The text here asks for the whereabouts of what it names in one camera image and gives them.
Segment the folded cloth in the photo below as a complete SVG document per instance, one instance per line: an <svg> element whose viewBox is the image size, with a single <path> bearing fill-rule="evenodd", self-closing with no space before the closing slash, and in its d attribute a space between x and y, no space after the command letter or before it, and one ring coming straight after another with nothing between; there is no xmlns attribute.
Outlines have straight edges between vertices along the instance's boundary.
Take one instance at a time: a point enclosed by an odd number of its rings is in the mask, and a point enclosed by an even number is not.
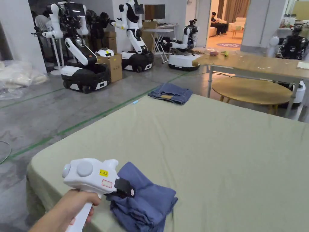
<svg viewBox="0 0 309 232"><path fill-rule="evenodd" d="M148 96L183 105L189 100L192 93L193 92L190 89L180 88L177 85L170 83L164 83L154 91L151 91Z"/></svg>
<svg viewBox="0 0 309 232"><path fill-rule="evenodd" d="M163 232L166 216L178 200L176 192L152 183L131 162L120 169L118 176L130 181L135 188L134 198L106 197L120 224L129 232Z"/></svg>

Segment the sofa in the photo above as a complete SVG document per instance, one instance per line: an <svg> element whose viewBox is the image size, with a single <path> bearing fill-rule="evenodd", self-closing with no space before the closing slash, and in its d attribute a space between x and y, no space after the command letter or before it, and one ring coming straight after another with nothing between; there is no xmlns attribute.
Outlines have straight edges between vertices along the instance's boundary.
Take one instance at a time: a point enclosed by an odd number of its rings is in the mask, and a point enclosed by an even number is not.
<svg viewBox="0 0 309 232"><path fill-rule="evenodd" d="M219 20L219 23L222 23L222 24L225 24L227 23L226 21L220 19ZM217 29L216 28L213 28L213 27L210 27L209 28L209 37L212 37L212 36L215 36L217 34Z"/></svg>
<svg viewBox="0 0 309 232"><path fill-rule="evenodd" d="M237 27L241 26L242 30L245 29L246 18L236 18L234 23L229 24L228 31L231 32L232 30L236 30Z"/></svg>

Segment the floor line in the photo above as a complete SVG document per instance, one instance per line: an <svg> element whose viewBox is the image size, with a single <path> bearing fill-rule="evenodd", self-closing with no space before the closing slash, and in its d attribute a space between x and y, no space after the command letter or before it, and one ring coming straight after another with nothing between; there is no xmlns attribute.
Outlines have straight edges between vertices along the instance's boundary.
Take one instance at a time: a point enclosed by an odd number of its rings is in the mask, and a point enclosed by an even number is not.
<svg viewBox="0 0 309 232"><path fill-rule="evenodd" d="M17 105L17 104L23 103L25 101L29 101L29 100L32 100L32 99L35 99L35 98L38 98L38 97L42 97L42 96L45 96L47 94L54 93L54 92L57 92L57 91L60 91L60 90L63 90L63 89L65 89L65 88L56 89L52 92L47 92L47 93L41 94L39 96L31 97L31 98L28 98L28 99L25 99L25 100L22 100L22 101L13 102L11 104L0 107L0 109L6 108L6 107L9 107L9 106L12 106L12 105Z"/></svg>
<svg viewBox="0 0 309 232"><path fill-rule="evenodd" d="M187 75L188 73L189 73L189 72L180 74L179 76L177 76L177 77L175 77L175 78L169 80L167 83L170 83L170 82L172 82L172 81L174 81L174 80L176 80L176 79L178 79L178 78L180 78L180 77L182 77L182 76L185 76L185 75ZM51 137L47 137L47 138L45 138L45 139L42 139L42 140L39 141L38 143L35 143L35 144L33 144L33 145L30 145L30 146L27 147L26 149L23 149L23 150L21 150L21 151L15 153L15 154L13 154L13 155L11 155L10 157L7 158L7 160L6 160L5 162L8 162L9 160L11 160L11 159L13 159L13 158L16 158L17 156L20 156L20 155L22 155L22 154L24 154L24 153L26 153L26 152L28 152L28 151L33 150L34 148L37 148L37 147L39 147L39 146L41 146L41 145L43 145L43 144L49 142L49 141L50 141L51 139L53 139L55 136L65 135L65 133L67 133L67 132L69 132L69 131L71 131L71 130L73 130L73 129L75 129L75 128L77 128L77 127L79 127L79 126L81 126L81 125L83 125L83 124L85 124L85 123L87 123L87 122L90 122L90 121L93 120L93 119L96 119L96 118L99 118L99 117L105 117L105 116L108 115L108 113L112 112L113 110L125 106L127 103L129 103L129 102L131 102L131 101L134 101L134 100L136 100L136 99L138 99L138 98L140 98L140 97L146 95L147 93L149 93L150 91L156 89L157 87L152 88L152 89L150 89L150 90L148 90L148 91L146 91L146 92L144 92L144 93L142 93L142 94L140 94L140 95L138 95L138 96L135 96L135 97L133 97L133 98L131 98L131 99L129 99L129 100L127 100L127 101L125 101L125 102L119 104L119 105L116 105L116 106L114 106L114 107L112 107L112 108L110 108L110 109L108 109L108 110L106 110L106 111L104 111L104 112L102 112L102 113L100 113L100 114L97 114L97 115L95 115L95 116L93 116L93 117L91 117L91 118L89 118L89 119L87 119L87 120L85 120L85 121L82 121L82 122L80 122L80 123L78 123L78 124L76 124L76 125L74 125L74 126L72 126L72 127L70 127L70 128L67 128L67 129L65 129L65 130L63 130L63 131L57 133L57 134L54 135L54 136L51 136Z"/></svg>

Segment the doorway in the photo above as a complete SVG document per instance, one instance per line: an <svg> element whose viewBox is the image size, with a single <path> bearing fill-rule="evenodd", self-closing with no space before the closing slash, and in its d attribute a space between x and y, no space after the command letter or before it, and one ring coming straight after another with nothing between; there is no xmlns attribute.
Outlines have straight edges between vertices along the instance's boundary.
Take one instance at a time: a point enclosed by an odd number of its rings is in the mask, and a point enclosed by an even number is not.
<svg viewBox="0 0 309 232"><path fill-rule="evenodd" d="M207 47L218 50L240 50L250 0L212 0Z"/></svg>

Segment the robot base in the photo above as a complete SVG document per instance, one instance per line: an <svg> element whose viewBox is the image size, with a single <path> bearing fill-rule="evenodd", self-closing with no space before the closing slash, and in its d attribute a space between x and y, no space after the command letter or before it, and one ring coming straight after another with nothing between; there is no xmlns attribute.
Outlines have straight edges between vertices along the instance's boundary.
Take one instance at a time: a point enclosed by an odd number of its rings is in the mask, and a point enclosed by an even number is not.
<svg viewBox="0 0 309 232"><path fill-rule="evenodd" d="M199 58L200 55L185 56L185 55L170 55L168 66L172 69L178 69L182 71L194 71L199 69L199 66L193 67L192 61Z"/></svg>
<svg viewBox="0 0 309 232"><path fill-rule="evenodd" d="M152 68L154 55L152 52L137 53L136 51L123 52L122 69L134 72L143 72Z"/></svg>
<svg viewBox="0 0 309 232"><path fill-rule="evenodd" d="M289 85L290 85L289 83L279 83L279 84L288 88L291 91L293 91L294 88L295 88L295 85L293 85L289 88ZM299 87L298 87L297 92L296 92L296 97L295 97L294 103L292 105L292 109L296 109L301 105L301 103L304 99L304 96L305 96L305 91L306 91L305 83L303 81L300 81ZM289 103L287 102L287 103L279 105L278 107L286 109L286 108L288 108L288 104Z"/></svg>
<svg viewBox="0 0 309 232"><path fill-rule="evenodd" d="M66 66L61 69L61 77L65 88L85 94L104 88L111 82L110 71L104 64Z"/></svg>

